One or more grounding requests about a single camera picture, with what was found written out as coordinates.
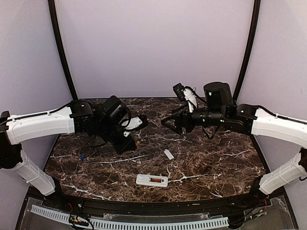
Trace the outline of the white battery cover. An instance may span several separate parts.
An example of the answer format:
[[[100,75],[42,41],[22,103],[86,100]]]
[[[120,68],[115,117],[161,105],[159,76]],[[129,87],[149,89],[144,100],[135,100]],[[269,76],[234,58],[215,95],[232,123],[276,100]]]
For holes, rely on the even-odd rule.
[[[164,150],[164,154],[168,157],[169,160],[174,159],[174,156],[172,155],[172,153],[168,149]]]

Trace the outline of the white remote control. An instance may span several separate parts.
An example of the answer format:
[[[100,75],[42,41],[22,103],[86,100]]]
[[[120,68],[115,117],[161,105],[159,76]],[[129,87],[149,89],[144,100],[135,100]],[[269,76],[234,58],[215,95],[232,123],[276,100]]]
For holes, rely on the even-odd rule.
[[[168,178],[164,176],[138,174],[136,184],[142,186],[167,187]]]

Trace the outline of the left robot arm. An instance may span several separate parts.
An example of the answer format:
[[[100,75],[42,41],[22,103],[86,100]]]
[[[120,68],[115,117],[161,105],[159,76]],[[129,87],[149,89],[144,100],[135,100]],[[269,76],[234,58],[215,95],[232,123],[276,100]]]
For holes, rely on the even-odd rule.
[[[0,116],[0,166],[19,174],[34,186],[57,209],[63,209],[68,199],[60,185],[26,155],[21,143],[56,134],[86,132],[111,143],[118,154],[136,149],[130,132],[144,125],[140,116],[133,117],[128,107],[116,96],[102,105],[83,100],[72,101],[58,109],[28,115]]]

